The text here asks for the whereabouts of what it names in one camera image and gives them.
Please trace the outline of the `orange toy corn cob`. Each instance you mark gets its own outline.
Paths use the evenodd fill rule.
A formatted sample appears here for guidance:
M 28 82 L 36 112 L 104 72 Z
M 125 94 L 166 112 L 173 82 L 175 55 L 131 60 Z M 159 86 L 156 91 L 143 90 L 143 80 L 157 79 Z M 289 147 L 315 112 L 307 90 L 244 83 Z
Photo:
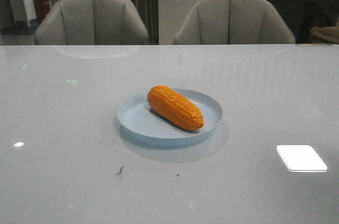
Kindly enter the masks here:
M 147 101 L 153 111 L 182 129 L 197 130 L 204 126 L 201 110 L 168 86 L 151 88 Z

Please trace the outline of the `grey upholstered chair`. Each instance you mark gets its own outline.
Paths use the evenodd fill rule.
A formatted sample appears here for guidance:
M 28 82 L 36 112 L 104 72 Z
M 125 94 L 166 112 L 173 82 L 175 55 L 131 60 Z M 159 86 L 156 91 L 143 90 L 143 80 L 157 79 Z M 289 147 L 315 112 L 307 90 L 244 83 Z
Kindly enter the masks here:
M 173 40 L 175 45 L 294 43 L 295 36 L 266 0 L 199 0 Z
M 131 0 L 59 0 L 38 26 L 36 45 L 147 45 Z

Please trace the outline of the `red waste bin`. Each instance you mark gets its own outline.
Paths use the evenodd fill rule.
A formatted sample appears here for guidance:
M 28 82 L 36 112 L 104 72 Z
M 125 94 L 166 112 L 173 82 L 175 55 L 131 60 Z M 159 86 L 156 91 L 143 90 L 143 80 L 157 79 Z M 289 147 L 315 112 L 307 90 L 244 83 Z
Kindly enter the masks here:
M 33 0 L 38 23 L 41 23 L 50 12 L 49 0 Z

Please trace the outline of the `grey upholstered chair right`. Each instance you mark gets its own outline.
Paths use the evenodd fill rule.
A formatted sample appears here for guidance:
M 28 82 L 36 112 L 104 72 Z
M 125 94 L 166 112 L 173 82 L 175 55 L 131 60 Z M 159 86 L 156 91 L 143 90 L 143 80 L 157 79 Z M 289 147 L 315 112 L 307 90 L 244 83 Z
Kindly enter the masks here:
M 266 0 L 199 0 L 173 40 L 175 45 L 294 43 L 295 36 Z

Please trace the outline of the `light blue round plate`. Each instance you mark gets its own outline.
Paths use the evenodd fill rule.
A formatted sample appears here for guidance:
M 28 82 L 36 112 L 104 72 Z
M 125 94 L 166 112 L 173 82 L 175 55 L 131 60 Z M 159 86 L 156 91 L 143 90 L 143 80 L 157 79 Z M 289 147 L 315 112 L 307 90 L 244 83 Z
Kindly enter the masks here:
M 223 118 L 221 105 L 212 97 L 189 89 L 176 88 L 202 112 L 204 126 L 198 130 L 184 130 L 151 109 L 147 93 L 138 93 L 120 105 L 117 118 L 121 130 L 135 144 L 155 148 L 181 148 L 209 138 Z

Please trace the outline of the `beige cushioned seat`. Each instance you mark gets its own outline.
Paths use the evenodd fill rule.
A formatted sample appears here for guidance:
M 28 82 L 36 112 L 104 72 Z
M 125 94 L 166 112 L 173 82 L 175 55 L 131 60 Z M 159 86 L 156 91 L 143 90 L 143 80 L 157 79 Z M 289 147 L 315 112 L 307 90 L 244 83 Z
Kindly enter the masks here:
M 338 26 L 314 27 L 310 29 L 310 33 L 327 43 L 338 44 Z

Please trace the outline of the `coloured sticker strip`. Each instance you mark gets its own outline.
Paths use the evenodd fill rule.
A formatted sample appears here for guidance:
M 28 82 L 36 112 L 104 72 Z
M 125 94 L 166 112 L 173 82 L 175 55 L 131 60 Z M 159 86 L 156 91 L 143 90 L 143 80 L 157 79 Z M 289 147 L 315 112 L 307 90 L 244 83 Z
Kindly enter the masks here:
M 336 44 L 332 43 L 298 43 L 296 46 L 304 46 L 304 47 L 311 47 L 311 46 L 335 46 Z

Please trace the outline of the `grey upholstered chair left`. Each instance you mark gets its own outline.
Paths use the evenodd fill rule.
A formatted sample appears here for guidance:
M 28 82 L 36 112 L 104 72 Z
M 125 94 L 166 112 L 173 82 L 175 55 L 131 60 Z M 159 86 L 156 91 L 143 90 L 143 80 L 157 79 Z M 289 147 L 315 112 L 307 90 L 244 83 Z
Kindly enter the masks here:
M 36 45 L 147 45 L 131 0 L 59 0 L 38 26 Z

